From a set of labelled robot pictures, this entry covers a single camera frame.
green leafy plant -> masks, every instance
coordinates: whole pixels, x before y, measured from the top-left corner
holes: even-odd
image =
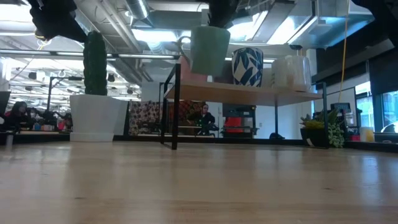
[[[106,47],[102,34],[91,31],[85,42],[84,74],[86,94],[106,96]]]
[[[344,144],[344,137],[343,131],[340,128],[340,124],[337,118],[338,111],[332,110],[328,113],[328,138],[329,144],[334,147],[343,147]],[[305,118],[301,118],[303,122],[302,124],[304,128],[307,129],[323,129],[325,128],[325,123],[323,120],[324,111],[322,111],[316,118],[311,118],[309,114]]]

blue and white vase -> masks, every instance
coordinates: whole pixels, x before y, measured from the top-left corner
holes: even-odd
[[[232,73],[234,84],[261,87],[262,69],[262,50],[245,47],[233,52]]]

black pot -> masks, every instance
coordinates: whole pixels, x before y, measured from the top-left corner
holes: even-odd
[[[308,146],[328,147],[330,145],[329,140],[325,136],[325,130],[323,128],[302,128],[300,132],[301,137]]]

cactus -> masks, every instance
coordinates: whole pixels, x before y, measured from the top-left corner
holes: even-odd
[[[85,42],[84,74],[86,94],[106,96],[106,47],[103,36],[97,31],[91,31]]]

woman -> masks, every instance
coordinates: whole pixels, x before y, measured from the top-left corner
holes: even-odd
[[[27,104],[23,101],[17,102],[11,111],[6,113],[7,119],[4,125],[7,127],[29,128],[29,117],[26,115]]]
[[[208,110],[209,105],[205,104],[201,107],[201,112],[193,113],[187,118],[189,124],[194,122],[201,126],[202,129],[198,133],[202,133],[204,135],[209,135],[209,131],[218,131],[218,128],[214,125],[216,119],[208,112]]]
[[[189,124],[192,124],[192,122],[196,122],[200,126],[205,126],[207,124],[211,124],[216,122],[216,119],[211,113],[208,112],[209,110],[209,105],[205,104],[201,107],[201,112],[196,112],[191,114],[188,118],[187,121]]]

